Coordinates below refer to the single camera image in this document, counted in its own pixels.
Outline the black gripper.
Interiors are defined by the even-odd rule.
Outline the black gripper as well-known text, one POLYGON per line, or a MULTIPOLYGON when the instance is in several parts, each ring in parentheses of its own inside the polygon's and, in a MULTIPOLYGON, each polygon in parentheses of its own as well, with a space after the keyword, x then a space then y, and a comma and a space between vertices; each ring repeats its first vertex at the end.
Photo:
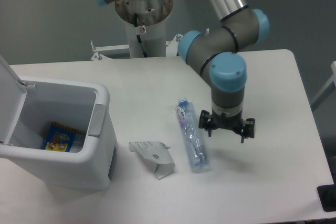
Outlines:
POLYGON ((198 127, 208 132, 208 136, 212 136, 212 131, 216 129, 225 129, 235 131, 241 136, 241 143, 245 139, 255 138, 255 119, 248 118, 242 120, 242 113, 234 116, 222 117, 216 113, 210 114, 206 110, 202 110, 199 117, 198 127))

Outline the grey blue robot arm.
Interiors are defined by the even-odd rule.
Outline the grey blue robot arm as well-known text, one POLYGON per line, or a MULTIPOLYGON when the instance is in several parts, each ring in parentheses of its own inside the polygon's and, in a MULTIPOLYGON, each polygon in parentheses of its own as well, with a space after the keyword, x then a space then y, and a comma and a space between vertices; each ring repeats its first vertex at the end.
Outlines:
MULTIPOLYGON (((166 54, 163 23, 169 17, 172 0, 96 0, 114 3, 127 28, 132 58, 161 57, 166 54)), ((210 86, 212 111, 202 111, 199 127, 211 133, 226 129, 242 139, 254 138, 255 120, 243 119, 247 67, 238 54, 269 33, 269 20, 246 0, 210 0, 220 22, 212 33, 189 31, 177 46, 177 54, 210 86)))

